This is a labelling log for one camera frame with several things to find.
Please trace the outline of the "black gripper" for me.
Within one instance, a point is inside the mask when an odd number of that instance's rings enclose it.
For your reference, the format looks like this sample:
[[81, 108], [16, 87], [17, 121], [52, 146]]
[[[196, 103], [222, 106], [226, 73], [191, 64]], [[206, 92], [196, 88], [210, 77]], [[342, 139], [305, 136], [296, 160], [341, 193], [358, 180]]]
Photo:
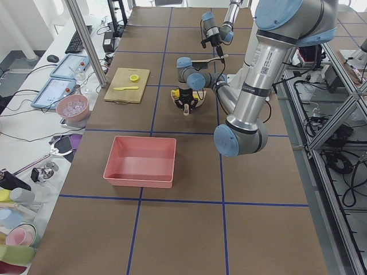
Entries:
[[224, 54], [223, 54], [223, 51], [222, 51], [222, 47], [221, 47], [221, 37], [220, 37], [220, 34], [217, 33], [217, 34], [213, 34], [211, 36], [208, 36], [206, 37], [205, 39], [203, 39], [201, 41], [201, 45], [202, 47], [205, 49], [206, 48], [206, 44], [207, 43], [210, 43], [210, 45], [213, 47], [213, 48], [216, 48], [216, 52], [217, 52], [217, 55], [220, 59], [221, 62], [224, 62]]
[[192, 89], [178, 89], [179, 99], [174, 100], [176, 106], [183, 110], [192, 110], [198, 106], [198, 100], [193, 97]]

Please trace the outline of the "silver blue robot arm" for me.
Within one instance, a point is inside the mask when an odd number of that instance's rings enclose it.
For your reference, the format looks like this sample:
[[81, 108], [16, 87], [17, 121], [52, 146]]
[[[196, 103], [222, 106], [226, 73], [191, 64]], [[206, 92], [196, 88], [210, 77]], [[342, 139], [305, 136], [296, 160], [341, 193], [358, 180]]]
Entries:
[[241, 86], [232, 88], [223, 74], [202, 72], [191, 58], [181, 57], [176, 105], [189, 112], [197, 105], [193, 92], [212, 89], [228, 113], [225, 123], [214, 131], [218, 152], [232, 157], [262, 150], [268, 135], [259, 114], [287, 52], [332, 40], [337, 13], [337, 1], [260, 1], [247, 50], [251, 60], [239, 71]]
[[224, 63], [222, 44], [229, 45], [233, 40], [233, 25], [242, 6], [243, 1], [230, 1], [224, 22], [218, 26], [211, 11], [204, 13], [201, 17], [201, 45], [205, 49], [207, 43], [215, 48], [221, 62]]

